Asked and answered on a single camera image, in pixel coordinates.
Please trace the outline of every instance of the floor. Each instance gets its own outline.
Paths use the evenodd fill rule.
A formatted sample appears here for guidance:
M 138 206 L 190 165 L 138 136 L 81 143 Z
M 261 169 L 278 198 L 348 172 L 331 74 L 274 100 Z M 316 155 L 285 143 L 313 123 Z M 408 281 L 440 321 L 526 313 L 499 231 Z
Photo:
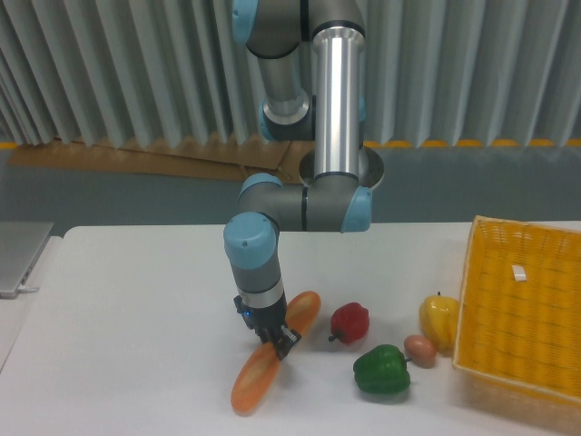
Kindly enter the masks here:
M 0 150 L 0 221 L 79 225 L 226 223 L 241 183 L 9 165 Z M 379 149 L 374 223 L 581 219 L 581 148 Z

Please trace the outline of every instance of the brown egg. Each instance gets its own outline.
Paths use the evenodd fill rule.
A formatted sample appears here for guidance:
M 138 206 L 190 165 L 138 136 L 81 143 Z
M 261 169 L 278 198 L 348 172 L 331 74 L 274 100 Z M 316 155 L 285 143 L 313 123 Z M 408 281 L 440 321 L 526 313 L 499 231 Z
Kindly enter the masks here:
M 436 347 L 421 334 L 412 334 L 403 342 L 403 348 L 411 361 L 421 368 L 431 368 L 436 363 Z

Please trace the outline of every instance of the green bell pepper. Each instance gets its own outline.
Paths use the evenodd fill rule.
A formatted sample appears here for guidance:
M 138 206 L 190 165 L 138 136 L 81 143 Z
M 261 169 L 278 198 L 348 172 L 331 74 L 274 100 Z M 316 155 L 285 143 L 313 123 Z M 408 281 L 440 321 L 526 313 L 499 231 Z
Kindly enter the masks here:
M 353 363 L 355 382 L 367 393 L 392 394 L 410 384 L 406 357 L 395 345 L 380 345 Z

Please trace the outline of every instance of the yellow bell pepper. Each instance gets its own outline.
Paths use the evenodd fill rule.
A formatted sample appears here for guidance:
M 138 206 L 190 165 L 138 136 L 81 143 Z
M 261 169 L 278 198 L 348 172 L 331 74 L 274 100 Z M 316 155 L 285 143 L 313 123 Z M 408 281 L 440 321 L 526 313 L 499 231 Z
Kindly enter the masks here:
M 439 352 L 454 348 L 460 303 L 452 297 L 429 296 L 419 306 L 421 328 Z

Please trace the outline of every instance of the blue joint cap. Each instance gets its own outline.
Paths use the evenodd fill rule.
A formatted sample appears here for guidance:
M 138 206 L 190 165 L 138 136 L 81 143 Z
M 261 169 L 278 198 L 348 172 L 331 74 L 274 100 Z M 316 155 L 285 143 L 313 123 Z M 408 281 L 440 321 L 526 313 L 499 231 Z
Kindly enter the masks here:
M 260 268 L 276 251 L 271 221 L 256 212 L 236 215 L 224 229 L 224 249 L 232 265 L 244 270 Z
M 238 199 L 251 186 L 255 185 L 256 183 L 275 183 L 278 186 L 282 187 L 281 179 L 275 177 L 274 175 L 266 174 L 266 173 L 258 173 L 251 175 L 248 179 L 244 181 L 242 184 L 242 189 L 240 190 L 240 194 L 238 195 Z
M 266 121 L 264 120 L 264 100 L 262 100 L 261 107 L 258 108 L 258 118 L 261 122 L 262 136 L 264 136 L 269 141 L 274 141 L 274 138 L 269 132 L 269 128 L 266 126 Z
M 234 0 L 232 5 L 232 34 L 234 41 L 239 44 L 246 44 L 251 39 L 259 1 Z
M 343 218 L 341 233 L 365 232 L 371 226 L 371 190 L 360 186 L 355 190 Z
M 363 123 L 367 118 L 367 111 L 365 110 L 365 99 L 359 96 L 359 122 Z

